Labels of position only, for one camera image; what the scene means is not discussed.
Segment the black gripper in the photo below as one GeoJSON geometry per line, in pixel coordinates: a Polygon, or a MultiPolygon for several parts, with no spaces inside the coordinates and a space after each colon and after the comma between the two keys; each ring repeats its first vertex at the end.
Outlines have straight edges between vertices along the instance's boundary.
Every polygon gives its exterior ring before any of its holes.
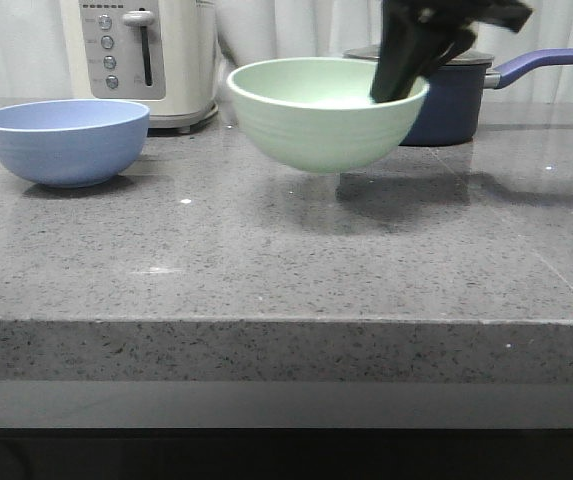
{"type": "Polygon", "coordinates": [[[385,1],[379,58],[370,96],[374,102],[405,99],[418,77],[432,76],[467,51],[474,22],[518,33],[533,9],[522,1],[385,1]]]}

